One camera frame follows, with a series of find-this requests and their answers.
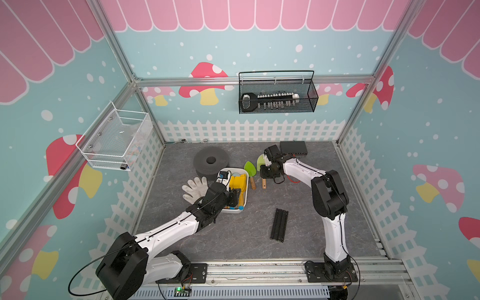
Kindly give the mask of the bright green trowel wooden handle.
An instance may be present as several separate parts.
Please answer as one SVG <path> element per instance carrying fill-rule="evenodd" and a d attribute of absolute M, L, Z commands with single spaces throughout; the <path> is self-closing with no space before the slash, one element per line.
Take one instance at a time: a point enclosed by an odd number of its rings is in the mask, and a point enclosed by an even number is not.
<path fill-rule="evenodd" d="M 248 176 L 249 176 L 249 182 L 250 182 L 250 185 L 251 185 L 251 188 L 252 190 L 256 190 L 256 183 L 255 183 L 255 175 L 256 175 L 256 167 L 254 166 L 254 164 L 251 162 L 251 161 L 247 161 L 245 164 L 244 164 L 244 170 L 247 172 Z"/>

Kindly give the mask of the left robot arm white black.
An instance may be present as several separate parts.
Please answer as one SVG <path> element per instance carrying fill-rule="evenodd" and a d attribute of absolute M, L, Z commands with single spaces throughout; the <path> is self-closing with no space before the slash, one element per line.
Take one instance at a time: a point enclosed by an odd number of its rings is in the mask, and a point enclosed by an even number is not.
<path fill-rule="evenodd" d="M 115 300 L 127 300 L 142 285 L 186 274 L 186 256 L 173 251 L 159 254 L 176 242 L 194 235 L 212 223 L 226 206 L 237 205 L 241 189 L 214 182 L 178 217 L 133 236 L 120 234 L 96 269 L 96 276 Z"/>

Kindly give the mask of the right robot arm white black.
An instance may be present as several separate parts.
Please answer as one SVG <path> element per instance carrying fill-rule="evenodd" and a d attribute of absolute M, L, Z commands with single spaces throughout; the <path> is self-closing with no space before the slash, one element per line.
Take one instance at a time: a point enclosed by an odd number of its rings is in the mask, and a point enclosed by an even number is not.
<path fill-rule="evenodd" d="M 323 270 L 316 276 L 341 281 L 355 269 L 346 247 L 345 219 L 350 200 L 339 173 L 324 171 L 301 162 L 295 155 L 282 153 L 273 145 L 264 150 L 265 166 L 261 175 L 267 179 L 292 176 L 311 188 L 315 211 L 322 217 L 326 246 Z"/>

